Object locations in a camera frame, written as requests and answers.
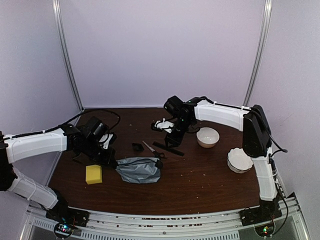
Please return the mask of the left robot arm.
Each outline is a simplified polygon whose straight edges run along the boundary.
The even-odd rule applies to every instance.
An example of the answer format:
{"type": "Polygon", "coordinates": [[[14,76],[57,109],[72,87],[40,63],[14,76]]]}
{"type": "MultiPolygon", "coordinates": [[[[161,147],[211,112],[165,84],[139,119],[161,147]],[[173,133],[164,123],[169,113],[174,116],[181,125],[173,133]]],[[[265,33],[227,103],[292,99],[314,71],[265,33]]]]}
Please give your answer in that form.
{"type": "Polygon", "coordinates": [[[61,222],[72,218],[72,211],[56,190],[25,176],[13,164],[27,158],[48,153],[72,151],[83,154],[95,164],[116,167],[115,150],[112,144],[117,136],[113,129],[99,118],[92,116],[87,123],[75,126],[71,122],[82,113],[55,127],[21,134],[0,136],[0,190],[13,192],[37,202],[51,210],[61,222]]]}

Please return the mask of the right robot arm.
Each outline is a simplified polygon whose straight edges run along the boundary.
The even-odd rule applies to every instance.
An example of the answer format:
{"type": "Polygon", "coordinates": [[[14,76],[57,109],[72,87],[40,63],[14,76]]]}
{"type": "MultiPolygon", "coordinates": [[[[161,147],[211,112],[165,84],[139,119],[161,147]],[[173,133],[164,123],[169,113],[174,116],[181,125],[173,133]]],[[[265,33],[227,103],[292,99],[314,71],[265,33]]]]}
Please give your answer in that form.
{"type": "Polygon", "coordinates": [[[242,149],[251,158],[259,186],[259,198],[265,203],[256,210],[259,220],[268,220],[275,212],[272,203],[278,195],[277,169],[273,160],[272,136],[263,108],[234,106],[210,100],[206,96],[182,101],[176,95],[167,99],[164,109],[172,120],[162,119],[155,124],[157,129],[166,132],[167,147],[178,147],[192,125],[198,121],[210,122],[230,127],[242,133],[242,149]]]}

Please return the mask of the grey drawstring pouch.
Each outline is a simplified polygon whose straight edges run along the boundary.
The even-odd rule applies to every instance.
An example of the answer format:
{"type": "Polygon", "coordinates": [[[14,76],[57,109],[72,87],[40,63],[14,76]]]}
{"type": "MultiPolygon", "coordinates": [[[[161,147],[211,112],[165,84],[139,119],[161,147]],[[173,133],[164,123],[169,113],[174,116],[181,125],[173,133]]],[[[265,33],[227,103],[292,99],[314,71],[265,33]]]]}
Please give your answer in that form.
{"type": "Polygon", "coordinates": [[[157,157],[128,157],[117,161],[115,170],[124,182],[154,184],[161,178],[163,162],[157,157]]]}

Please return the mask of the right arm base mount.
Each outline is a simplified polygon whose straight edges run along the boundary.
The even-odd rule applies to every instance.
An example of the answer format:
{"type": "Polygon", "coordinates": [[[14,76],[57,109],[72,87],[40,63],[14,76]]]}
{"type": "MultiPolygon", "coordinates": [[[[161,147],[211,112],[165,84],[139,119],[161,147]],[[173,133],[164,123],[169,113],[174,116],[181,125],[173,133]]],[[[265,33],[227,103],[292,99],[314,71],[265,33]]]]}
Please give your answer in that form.
{"type": "Polygon", "coordinates": [[[282,216],[279,206],[279,199],[272,201],[259,200],[259,206],[247,207],[239,212],[241,224],[243,226],[256,225],[282,216]]]}

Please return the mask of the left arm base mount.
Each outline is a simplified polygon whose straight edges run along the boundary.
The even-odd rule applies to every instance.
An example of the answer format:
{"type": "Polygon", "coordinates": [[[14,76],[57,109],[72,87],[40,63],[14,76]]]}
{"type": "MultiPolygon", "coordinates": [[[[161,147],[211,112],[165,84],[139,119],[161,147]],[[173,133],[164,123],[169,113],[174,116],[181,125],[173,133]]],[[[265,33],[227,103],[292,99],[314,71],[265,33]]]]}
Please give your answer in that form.
{"type": "Polygon", "coordinates": [[[53,192],[57,195],[58,202],[53,208],[42,208],[46,211],[45,216],[62,224],[69,224],[76,227],[86,227],[90,213],[86,210],[70,208],[67,200],[58,190],[53,189],[53,192]]]}

